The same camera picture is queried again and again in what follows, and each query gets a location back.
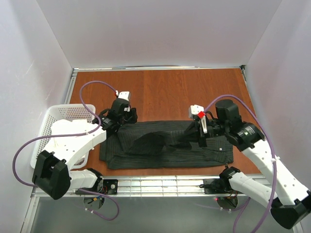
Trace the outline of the dark pinstriped long sleeve shirt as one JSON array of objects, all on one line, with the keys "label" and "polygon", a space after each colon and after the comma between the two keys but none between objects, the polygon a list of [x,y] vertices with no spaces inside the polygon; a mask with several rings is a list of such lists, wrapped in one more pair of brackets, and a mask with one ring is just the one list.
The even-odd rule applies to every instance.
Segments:
[{"label": "dark pinstriped long sleeve shirt", "polygon": [[208,138],[206,147],[179,141],[190,121],[147,121],[122,126],[100,145],[109,169],[199,168],[231,164],[233,146],[225,137]]}]

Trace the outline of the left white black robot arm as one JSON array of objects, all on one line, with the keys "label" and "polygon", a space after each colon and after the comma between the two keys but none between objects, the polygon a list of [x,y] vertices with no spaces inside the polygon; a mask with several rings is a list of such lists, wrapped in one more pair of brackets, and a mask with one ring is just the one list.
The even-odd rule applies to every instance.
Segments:
[{"label": "left white black robot arm", "polygon": [[52,125],[52,135],[37,157],[32,182],[52,199],[58,200],[69,190],[99,193],[103,187],[100,172],[75,164],[90,150],[104,142],[124,124],[134,124],[138,116],[129,106],[108,110],[92,122],[86,119],[59,120]]}]

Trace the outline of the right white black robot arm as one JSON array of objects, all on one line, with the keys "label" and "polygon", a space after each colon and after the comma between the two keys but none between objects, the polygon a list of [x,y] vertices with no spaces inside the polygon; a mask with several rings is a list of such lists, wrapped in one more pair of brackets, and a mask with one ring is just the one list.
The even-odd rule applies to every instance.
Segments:
[{"label": "right white black robot arm", "polygon": [[311,191],[285,167],[275,155],[268,137],[256,125],[245,122],[233,95],[222,95],[213,101],[216,117],[207,108],[192,105],[189,117],[192,123],[182,140],[197,142],[202,148],[207,139],[224,136],[259,169],[271,185],[267,187],[245,175],[238,168],[226,167],[219,178],[204,189],[219,192],[236,191],[266,207],[274,220],[285,229],[292,229],[311,212]]}]

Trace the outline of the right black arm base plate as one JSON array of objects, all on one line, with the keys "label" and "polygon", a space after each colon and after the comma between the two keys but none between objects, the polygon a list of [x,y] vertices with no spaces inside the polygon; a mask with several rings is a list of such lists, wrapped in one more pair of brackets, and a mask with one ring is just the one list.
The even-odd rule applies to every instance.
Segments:
[{"label": "right black arm base plate", "polygon": [[199,187],[204,190],[205,194],[226,194],[232,191],[228,184],[218,178],[218,179],[203,179],[203,184]]}]

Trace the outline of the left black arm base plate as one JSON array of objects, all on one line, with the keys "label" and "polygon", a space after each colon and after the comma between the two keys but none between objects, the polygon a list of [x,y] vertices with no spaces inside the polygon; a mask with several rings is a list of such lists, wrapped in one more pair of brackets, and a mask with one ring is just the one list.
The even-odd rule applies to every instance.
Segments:
[{"label": "left black arm base plate", "polygon": [[117,179],[100,180],[97,191],[105,195],[116,195],[118,192],[118,183],[119,181]]}]

